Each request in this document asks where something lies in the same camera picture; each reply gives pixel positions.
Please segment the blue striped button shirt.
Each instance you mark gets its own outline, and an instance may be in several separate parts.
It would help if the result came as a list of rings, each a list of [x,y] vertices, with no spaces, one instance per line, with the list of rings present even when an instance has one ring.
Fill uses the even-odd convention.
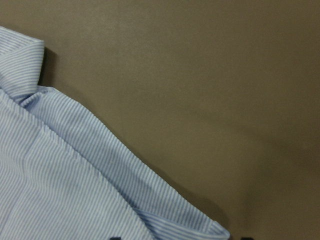
[[[3,240],[227,240],[79,102],[38,84],[42,40],[0,29]]]

